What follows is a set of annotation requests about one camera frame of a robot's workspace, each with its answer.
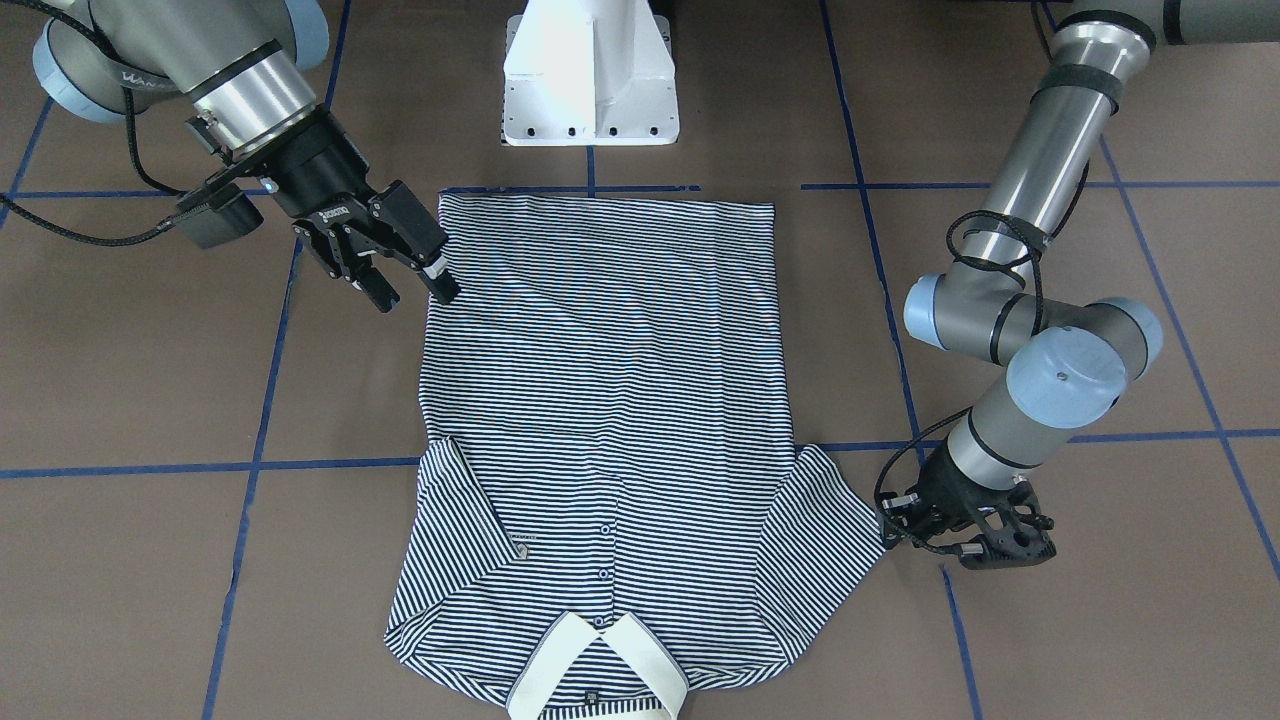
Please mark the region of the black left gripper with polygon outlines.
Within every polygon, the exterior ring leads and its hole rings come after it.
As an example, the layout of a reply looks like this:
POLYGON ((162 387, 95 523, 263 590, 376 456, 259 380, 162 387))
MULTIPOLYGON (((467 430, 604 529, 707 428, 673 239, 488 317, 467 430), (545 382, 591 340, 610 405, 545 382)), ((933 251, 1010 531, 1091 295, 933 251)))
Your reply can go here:
POLYGON ((975 527, 965 510, 965 501, 979 486, 996 488, 983 486, 965 475, 950 451, 942 447, 928 457, 916 483, 905 493, 886 492, 884 479, 901 456, 901 454, 893 455, 878 475, 879 542, 884 548, 891 550, 906 541, 932 553, 961 556, 966 551, 970 553, 978 551, 980 547, 969 544, 970 539, 951 544, 933 544, 931 539, 947 532, 975 527))

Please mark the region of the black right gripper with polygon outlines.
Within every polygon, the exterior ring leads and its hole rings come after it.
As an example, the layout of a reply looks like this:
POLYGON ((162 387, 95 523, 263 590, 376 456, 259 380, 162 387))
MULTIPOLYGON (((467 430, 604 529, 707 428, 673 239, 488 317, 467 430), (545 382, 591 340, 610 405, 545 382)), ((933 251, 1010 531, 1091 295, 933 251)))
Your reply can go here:
POLYGON ((375 192, 367 173, 364 156, 320 108, 260 150, 227 163, 206 181, 205 201, 239 177, 259 178, 273 186, 325 273, 348 282, 378 311, 389 313, 401 297, 374 266, 375 255, 398 259, 419 273, 436 301, 452 304, 460 284, 445 256, 448 234, 403 181, 375 192))

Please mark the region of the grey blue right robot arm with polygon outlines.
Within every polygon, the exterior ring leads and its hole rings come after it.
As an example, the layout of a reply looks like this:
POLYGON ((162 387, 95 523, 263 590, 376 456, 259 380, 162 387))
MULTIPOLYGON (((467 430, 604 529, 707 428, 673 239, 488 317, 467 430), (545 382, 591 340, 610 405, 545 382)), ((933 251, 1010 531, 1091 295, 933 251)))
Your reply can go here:
POLYGON ((239 186, 260 181, 294 233, 333 278, 383 313, 398 293, 375 268, 390 258, 415 270, 444 304, 460 287, 448 272, 445 232, 402 182, 378 191, 369 163, 324 106, 303 70, 329 49, 315 1, 38 1, 47 14, 32 51, 36 77, 69 113, 131 123, 182 97, 191 133, 221 168, 177 192, 178 228, 210 249, 244 237, 262 215, 239 186))

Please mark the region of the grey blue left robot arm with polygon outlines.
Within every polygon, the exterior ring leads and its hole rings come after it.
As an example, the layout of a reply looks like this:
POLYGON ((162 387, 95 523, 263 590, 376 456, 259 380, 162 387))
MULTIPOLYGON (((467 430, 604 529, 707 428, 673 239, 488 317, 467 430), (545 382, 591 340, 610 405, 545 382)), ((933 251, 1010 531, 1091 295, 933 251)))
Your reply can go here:
POLYGON ((1044 260, 1080 202, 1092 158, 1160 47, 1277 41, 1275 1, 1076 1, 1039 33, 1048 65, 979 208, 946 229, 945 273, 909 290, 908 333, 997 366, 970 406, 937 421, 940 446, 902 492, 874 484, 879 539, 969 569, 1056 553, 1030 480, 1105 418, 1164 350, 1161 320, 1124 297, 1051 299, 1044 260))

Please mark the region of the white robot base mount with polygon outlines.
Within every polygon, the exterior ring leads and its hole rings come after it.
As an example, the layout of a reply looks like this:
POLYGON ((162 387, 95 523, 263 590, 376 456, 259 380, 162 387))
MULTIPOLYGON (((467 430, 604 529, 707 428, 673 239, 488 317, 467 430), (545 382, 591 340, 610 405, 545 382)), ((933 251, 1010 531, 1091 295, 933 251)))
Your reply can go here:
POLYGON ((667 1, 529 1, 506 23, 500 137, 667 146, 681 133, 667 1))

